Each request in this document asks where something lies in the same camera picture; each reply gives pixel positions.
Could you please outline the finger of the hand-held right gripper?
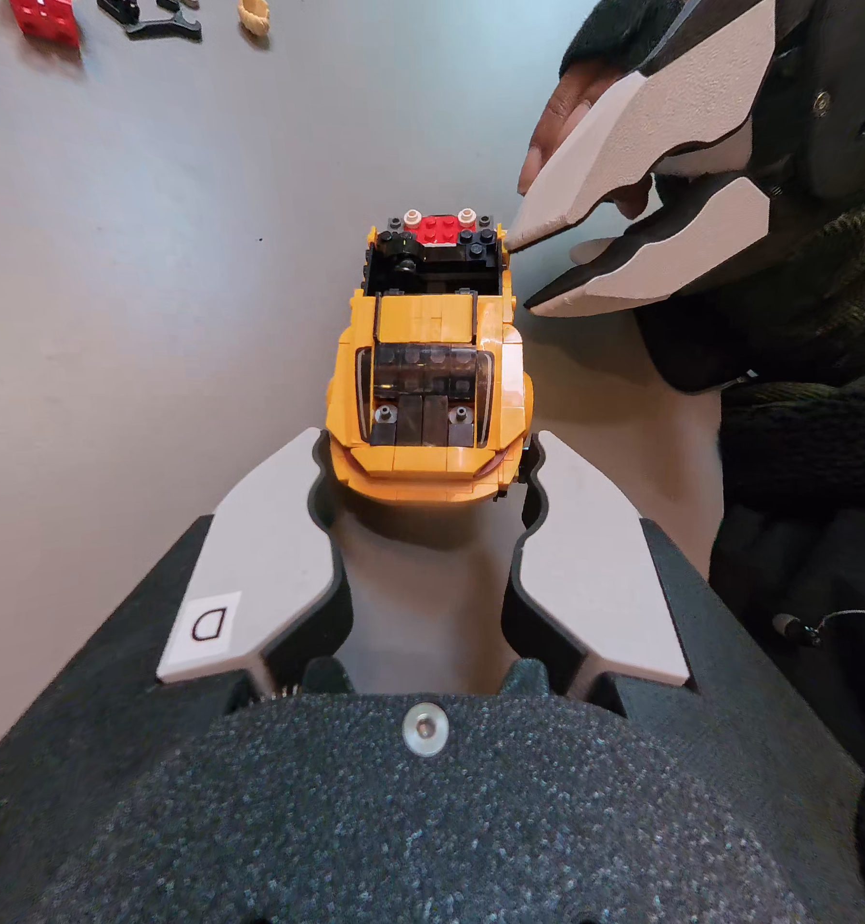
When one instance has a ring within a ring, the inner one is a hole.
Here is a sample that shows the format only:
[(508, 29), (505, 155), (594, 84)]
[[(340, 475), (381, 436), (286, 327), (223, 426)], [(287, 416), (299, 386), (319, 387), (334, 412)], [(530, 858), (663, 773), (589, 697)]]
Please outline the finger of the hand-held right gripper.
[(580, 224), (686, 146), (747, 120), (775, 47), (775, 3), (688, 2), (639, 68), (604, 91), (542, 167), (506, 236), (511, 251)]
[(541, 317), (588, 317), (668, 299), (769, 232), (769, 197), (746, 176), (696, 180), (621, 237), (584, 241), (573, 268), (531, 295)]

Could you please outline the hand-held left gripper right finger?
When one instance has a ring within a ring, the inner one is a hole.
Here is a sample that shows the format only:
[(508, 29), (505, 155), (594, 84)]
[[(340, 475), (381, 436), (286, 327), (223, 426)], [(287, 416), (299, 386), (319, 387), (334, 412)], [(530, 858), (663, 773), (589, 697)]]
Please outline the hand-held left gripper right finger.
[(553, 433), (534, 434), (526, 460), (509, 645), (565, 697), (588, 697), (605, 675), (683, 687), (690, 669), (634, 504)]

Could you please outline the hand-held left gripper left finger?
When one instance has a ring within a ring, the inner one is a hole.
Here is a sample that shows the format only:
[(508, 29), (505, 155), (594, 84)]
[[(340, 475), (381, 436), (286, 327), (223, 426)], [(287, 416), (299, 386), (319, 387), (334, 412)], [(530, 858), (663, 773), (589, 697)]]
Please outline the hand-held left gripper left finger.
[(302, 688), (354, 625), (331, 534), (330, 438), (309, 428), (250, 471), (214, 511), (157, 678), (245, 672), (260, 694)]

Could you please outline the yellow lego car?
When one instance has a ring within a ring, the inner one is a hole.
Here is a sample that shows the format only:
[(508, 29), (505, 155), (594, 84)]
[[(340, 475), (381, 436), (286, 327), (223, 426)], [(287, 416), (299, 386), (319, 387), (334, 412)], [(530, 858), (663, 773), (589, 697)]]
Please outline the yellow lego car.
[(326, 399), (334, 474), (352, 491), (458, 505), (520, 479), (534, 391), (504, 238), (471, 208), (370, 231)]

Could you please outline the pile of small lego pieces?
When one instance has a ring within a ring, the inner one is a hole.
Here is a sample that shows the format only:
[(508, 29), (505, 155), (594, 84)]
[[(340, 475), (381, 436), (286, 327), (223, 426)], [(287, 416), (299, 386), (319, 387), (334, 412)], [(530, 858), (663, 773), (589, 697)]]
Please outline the pile of small lego pieces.
[(97, 1), (96, 5), (121, 25), (131, 40), (178, 37), (202, 42), (201, 24), (188, 20), (178, 1), (159, 1), (161, 8), (168, 10), (169, 17), (155, 19), (141, 18), (138, 1)]

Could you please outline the red lego minifigure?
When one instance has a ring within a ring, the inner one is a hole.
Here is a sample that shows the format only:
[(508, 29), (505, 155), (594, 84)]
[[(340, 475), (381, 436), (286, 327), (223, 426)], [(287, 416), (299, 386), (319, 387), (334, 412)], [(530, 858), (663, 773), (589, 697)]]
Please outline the red lego minifigure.
[(80, 48), (72, 1), (9, 1), (14, 19), (29, 38)]

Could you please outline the person's right hand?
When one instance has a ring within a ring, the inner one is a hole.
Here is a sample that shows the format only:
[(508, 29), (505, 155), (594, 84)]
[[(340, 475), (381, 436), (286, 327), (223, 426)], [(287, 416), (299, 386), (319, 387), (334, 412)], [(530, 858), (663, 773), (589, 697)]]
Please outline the person's right hand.
[[(625, 75), (622, 69), (600, 58), (570, 64), (548, 99), (535, 125), (522, 163), (517, 192), (526, 196), (540, 172), (576, 129), (600, 96)], [(599, 203), (610, 202), (629, 221), (646, 212), (652, 177), (610, 191)]]

